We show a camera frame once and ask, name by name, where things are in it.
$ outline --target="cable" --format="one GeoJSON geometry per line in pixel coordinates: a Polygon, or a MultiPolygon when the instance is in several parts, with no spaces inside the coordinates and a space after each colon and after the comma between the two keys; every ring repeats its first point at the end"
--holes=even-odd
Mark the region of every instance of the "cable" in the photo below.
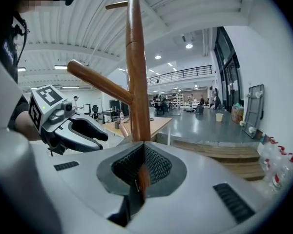
{"type": "Polygon", "coordinates": [[[22,47],[22,49],[21,49],[21,53],[20,53],[20,55],[19,55],[19,58],[18,58],[18,60],[16,61],[16,67],[18,66],[18,64],[19,64],[19,61],[20,61],[20,59],[21,59],[21,56],[22,56],[22,54],[23,54],[23,51],[24,51],[24,48],[25,48],[25,45],[26,45],[26,41],[27,41],[27,34],[28,34],[28,28],[27,28],[27,23],[26,23],[26,21],[23,19],[23,18],[21,18],[21,16],[20,16],[20,14],[18,13],[18,12],[14,12],[14,15],[13,15],[14,17],[15,17],[15,19],[17,20],[17,21],[19,21],[20,23],[21,23],[21,25],[24,27],[24,29],[25,29],[25,32],[23,33],[23,32],[21,32],[21,29],[18,29],[17,27],[15,27],[15,30],[17,31],[17,34],[20,34],[21,36],[24,36],[24,43],[23,43],[23,47],[22,47]]]}

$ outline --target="cardboard box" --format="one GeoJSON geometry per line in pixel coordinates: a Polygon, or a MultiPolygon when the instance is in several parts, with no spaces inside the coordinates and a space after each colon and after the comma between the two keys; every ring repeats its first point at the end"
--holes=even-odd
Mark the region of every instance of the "cardboard box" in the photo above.
{"type": "Polygon", "coordinates": [[[239,124],[240,121],[243,120],[243,108],[236,108],[236,107],[232,107],[231,109],[231,119],[239,124]]]}

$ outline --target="black vent grille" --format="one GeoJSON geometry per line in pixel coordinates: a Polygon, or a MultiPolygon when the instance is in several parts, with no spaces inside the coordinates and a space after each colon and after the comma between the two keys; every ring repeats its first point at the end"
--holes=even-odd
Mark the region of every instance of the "black vent grille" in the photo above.
{"type": "Polygon", "coordinates": [[[232,216],[238,224],[244,222],[255,212],[248,206],[248,204],[233,190],[233,188],[226,184],[218,184],[213,186],[221,200],[226,205],[232,216]]]}
{"type": "Polygon", "coordinates": [[[172,168],[171,162],[158,152],[141,146],[112,164],[113,173],[130,186],[134,186],[137,173],[145,163],[151,185],[165,178],[172,168]]]}
{"type": "Polygon", "coordinates": [[[171,162],[158,152],[145,147],[145,164],[147,166],[151,185],[165,178],[171,170],[171,162]]]}
{"type": "Polygon", "coordinates": [[[72,162],[68,162],[68,163],[64,163],[64,164],[55,165],[54,168],[57,171],[61,171],[61,170],[72,168],[72,167],[78,166],[78,165],[79,165],[78,162],[72,161],[72,162]]]}
{"type": "Polygon", "coordinates": [[[130,152],[112,164],[113,173],[130,186],[134,186],[137,173],[144,163],[144,146],[130,152]]]}

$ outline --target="sleeve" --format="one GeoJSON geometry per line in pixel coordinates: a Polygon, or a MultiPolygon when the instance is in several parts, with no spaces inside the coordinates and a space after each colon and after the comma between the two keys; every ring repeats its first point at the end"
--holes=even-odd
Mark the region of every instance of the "sleeve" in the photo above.
{"type": "Polygon", "coordinates": [[[18,104],[16,105],[14,111],[13,111],[13,114],[9,120],[9,123],[8,123],[8,128],[11,129],[11,130],[15,130],[15,125],[14,125],[14,122],[15,122],[15,119],[20,115],[20,113],[24,112],[24,111],[28,111],[28,102],[27,100],[25,99],[24,96],[22,96],[18,102],[18,104]]]}
{"type": "Polygon", "coordinates": [[[24,96],[22,96],[14,110],[14,119],[16,119],[20,113],[28,111],[29,104],[24,96]]]}

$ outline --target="person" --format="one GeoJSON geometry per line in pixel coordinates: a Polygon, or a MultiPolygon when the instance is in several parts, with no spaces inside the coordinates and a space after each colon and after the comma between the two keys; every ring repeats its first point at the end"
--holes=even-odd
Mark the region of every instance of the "person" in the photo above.
{"type": "Polygon", "coordinates": [[[73,99],[73,101],[72,101],[72,104],[73,104],[73,107],[76,109],[76,112],[78,112],[78,109],[79,109],[79,108],[80,108],[80,109],[84,108],[84,107],[79,107],[79,106],[77,106],[77,101],[78,101],[78,97],[77,97],[77,96],[74,96],[74,99],[73,99]]]}
{"type": "Polygon", "coordinates": [[[161,100],[158,95],[155,96],[154,107],[156,108],[156,112],[158,114],[161,109],[161,100]]]}
{"type": "Polygon", "coordinates": [[[222,108],[222,105],[221,105],[221,102],[220,102],[220,98],[218,96],[218,90],[217,88],[215,88],[215,109],[218,110],[218,109],[221,109],[222,108]]]}
{"type": "Polygon", "coordinates": [[[200,100],[200,105],[204,105],[204,98],[203,98],[203,95],[201,95],[201,100],[200,100]]]}
{"type": "Polygon", "coordinates": [[[193,102],[193,94],[188,96],[188,103],[190,104],[190,107],[192,107],[192,102],[193,102]]]}
{"type": "Polygon", "coordinates": [[[209,105],[209,108],[210,108],[210,109],[213,109],[213,108],[215,108],[215,106],[214,106],[214,105],[215,105],[215,101],[213,100],[213,101],[211,102],[211,104],[209,105]]]}
{"type": "MultiPolygon", "coordinates": [[[[0,61],[9,75],[17,83],[18,62],[25,46],[28,33],[26,21],[21,18],[20,13],[27,12],[31,8],[39,6],[44,1],[54,0],[1,1],[3,1],[4,5],[0,6],[0,61]],[[18,24],[13,27],[14,19],[20,23],[20,26],[24,28],[23,30],[18,24]],[[17,56],[14,44],[14,40],[18,35],[24,36],[24,45],[20,56],[17,56]]],[[[28,114],[28,107],[27,100],[22,96],[13,111],[8,128],[23,134],[28,140],[38,140],[40,139],[40,136],[28,114]]]]}

